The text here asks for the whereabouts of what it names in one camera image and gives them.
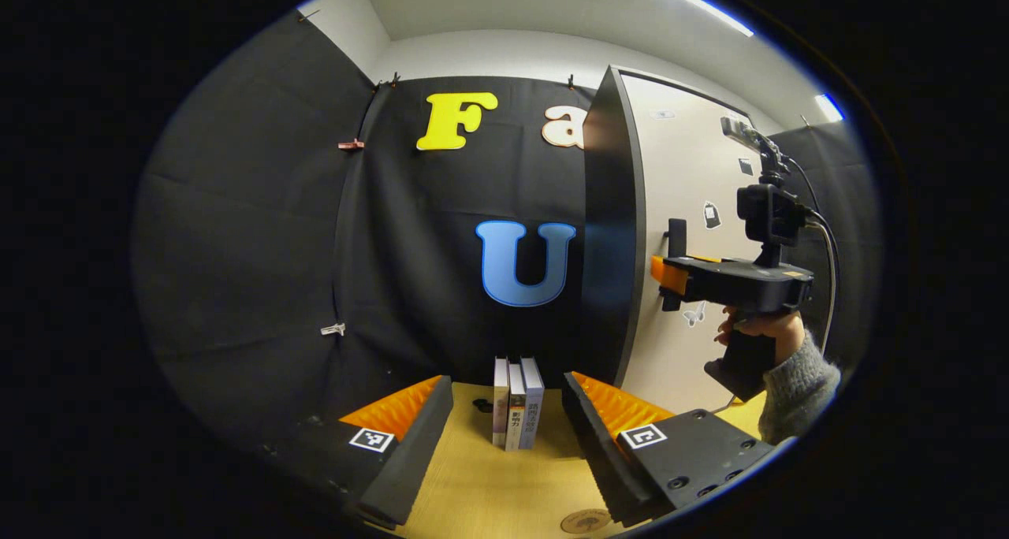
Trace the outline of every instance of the book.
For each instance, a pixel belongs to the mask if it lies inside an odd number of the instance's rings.
[[[508,429],[508,359],[494,359],[494,409],[493,428],[490,442],[494,446],[504,446],[504,432]]]
[[[508,431],[504,432],[504,450],[518,450],[522,438],[522,422],[526,418],[526,385],[522,381],[522,366],[509,363]]]
[[[543,409],[543,379],[540,376],[540,367],[536,365],[536,358],[524,357],[520,362],[522,379],[526,385],[526,420],[523,422],[519,448],[533,448]]]

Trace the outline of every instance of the gray sweater sleeve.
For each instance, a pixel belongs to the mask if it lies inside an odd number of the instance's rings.
[[[833,399],[839,383],[840,370],[823,359],[806,330],[799,349],[764,372],[767,402],[758,422],[761,438],[778,444],[805,432]]]

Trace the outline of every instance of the human hand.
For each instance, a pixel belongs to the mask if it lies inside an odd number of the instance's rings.
[[[760,314],[750,317],[749,320],[737,322],[737,310],[736,307],[725,307],[721,310],[728,315],[728,318],[718,326],[718,335],[714,337],[714,341],[722,346],[728,345],[728,337],[734,327],[747,336],[774,338],[774,364],[778,365],[791,357],[806,338],[805,326],[798,311],[786,314]]]

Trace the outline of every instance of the wooden table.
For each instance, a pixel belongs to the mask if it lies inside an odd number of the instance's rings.
[[[590,533],[569,534],[561,521],[582,510],[605,510],[588,462],[561,406],[561,391],[546,390],[536,445],[506,452],[490,443],[489,413],[473,400],[490,401],[493,389],[452,384],[454,407],[432,456],[401,537],[600,538],[625,531],[610,522]],[[759,438],[764,394],[737,402],[719,417]]]

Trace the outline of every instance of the ceiling light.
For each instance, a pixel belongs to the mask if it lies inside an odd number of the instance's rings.
[[[816,97],[816,105],[820,107],[827,121],[840,121],[845,119],[845,116],[840,115],[840,111],[837,110],[837,106],[833,105],[833,101],[826,94],[820,94]]]
[[[714,6],[712,6],[710,3],[707,3],[706,1],[702,1],[702,0],[686,0],[686,1],[689,1],[692,4],[695,4],[696,7],[700,7],[704,11],[707,11],[708,13],[714,15],[715,17],[717,17],[718,19],[720,19],[722,22],[724,22],[728,26],[732,26],[734,29],[742,32],[743,34],[745,34],[747,36],[753,36],[754,35],[754,31],[746,28],[746,26],[743,26],[742,22],[739,22],[735,18],[730,17],[723,11],[718,10],[717,8],[715,8]]]

